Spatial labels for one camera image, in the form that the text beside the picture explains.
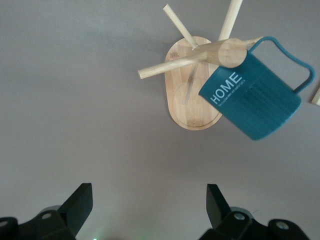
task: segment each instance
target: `teal mug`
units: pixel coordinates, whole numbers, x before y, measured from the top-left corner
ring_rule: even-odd
[[[263,41],[272,41],[289,59],[309,70],[310,75],[292,90],[252,52]],[[243,63],[234,68],[218,67],[199,95],[252,140],[262,139],[279,129],[301,104],[298,93],[315,78],[315,70],[300,61],[271,36],[263,37],[247,52]]]

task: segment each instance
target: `bamboo base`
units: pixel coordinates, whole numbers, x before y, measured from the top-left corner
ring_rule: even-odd
[[[203,37],[194,36],[194,39],[198,45],[210,43]],[[192,47],[183,38],[170,48],[165,61],[184,57],[190,52]],[[222,114],[198,95],[202,86],[217,68],[217,65],[199,62],[187,105],[183,104],[183,101],[192,64],[165,72],[169,112],[179,126],[188,130],[203,130],[211,127],[221,118]]]

